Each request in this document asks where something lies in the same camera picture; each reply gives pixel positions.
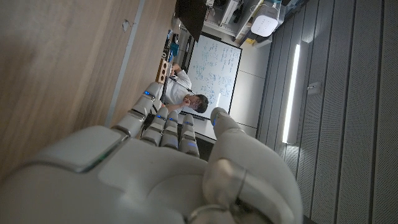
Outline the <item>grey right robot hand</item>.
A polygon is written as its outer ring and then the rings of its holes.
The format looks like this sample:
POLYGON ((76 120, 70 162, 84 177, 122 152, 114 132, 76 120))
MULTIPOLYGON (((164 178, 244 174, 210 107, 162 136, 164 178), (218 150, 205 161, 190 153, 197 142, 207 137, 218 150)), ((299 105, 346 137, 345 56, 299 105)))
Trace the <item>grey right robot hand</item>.
POLYGON ((151 83, 120 122, 46 147, 1 183, 2 223, 302 223, 295 177, 272 149, 222 108, 200 159, 193 118, 182 128, 151 83))

